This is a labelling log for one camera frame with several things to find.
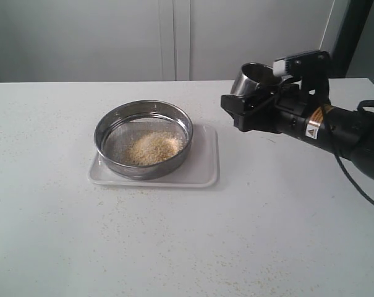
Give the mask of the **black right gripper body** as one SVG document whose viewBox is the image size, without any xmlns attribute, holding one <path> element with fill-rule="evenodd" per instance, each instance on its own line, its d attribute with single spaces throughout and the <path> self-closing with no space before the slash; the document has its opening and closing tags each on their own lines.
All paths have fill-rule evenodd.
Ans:
<svg viewBox="0 0 374 297">
<path fill-rule="evenodd" d="M 327 82 L 266 87 L 247 97 L 245 131 L 317 135 L 330 110 Z"/>
</svg>

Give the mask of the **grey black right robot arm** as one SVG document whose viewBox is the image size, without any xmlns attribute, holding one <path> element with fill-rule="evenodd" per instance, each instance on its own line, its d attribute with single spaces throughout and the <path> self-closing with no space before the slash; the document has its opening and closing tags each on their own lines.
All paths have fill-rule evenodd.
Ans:
<svg viewBox="0 0 374 297">
<path fill-rule="evenodd" d="M 329 99 L 331 57 L 326 51 L 293 54 L 273 63 L 273 74 L 287 79 L 252 103 L 240 124 L 286 134 L 351 161 L 374 180 L 374 100 L 361 101 L 355 111 L 335 107 Z"/>
</svg>

